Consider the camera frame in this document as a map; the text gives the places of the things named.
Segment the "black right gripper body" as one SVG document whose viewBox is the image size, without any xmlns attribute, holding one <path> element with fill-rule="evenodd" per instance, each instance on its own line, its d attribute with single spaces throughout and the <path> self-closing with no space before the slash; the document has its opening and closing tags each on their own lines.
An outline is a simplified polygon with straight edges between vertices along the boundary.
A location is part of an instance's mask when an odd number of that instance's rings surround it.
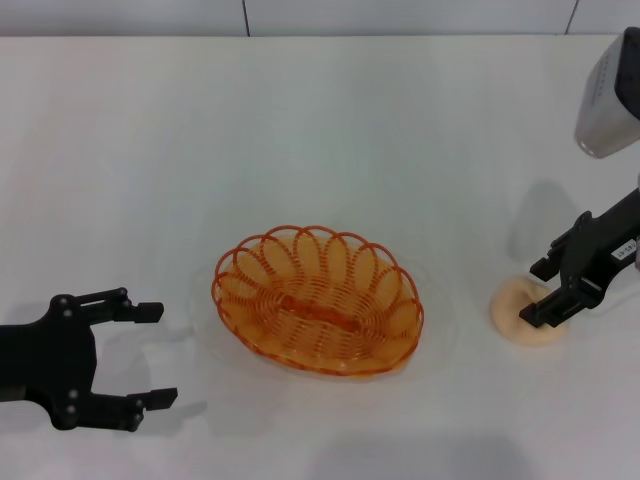
<svg viewBox="0 0 640 480">
<path fill-rule="evenodd" d="M 561 262 L 561 281 L 570 291 L 603 296 L 613 279 L 633 262 L 639 237 L 639 190 L 634 189 L 598 217 L 585 212 L 570 231 Z"/>
</svg>

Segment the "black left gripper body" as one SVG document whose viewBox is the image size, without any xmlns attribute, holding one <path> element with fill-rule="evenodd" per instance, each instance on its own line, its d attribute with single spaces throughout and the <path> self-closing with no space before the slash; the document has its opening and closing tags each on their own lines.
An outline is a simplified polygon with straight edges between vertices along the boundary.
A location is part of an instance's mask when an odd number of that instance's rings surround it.
<svg viewBox="0 0 640 480">
<path fill-rule="evenodd" d="M 95 338 L 71 295 L 57 295 L 38 320 L 1 327 L 1 400 L 45 409 L 58 430 L 77 427 L 97 365 Z"/>
</svg>

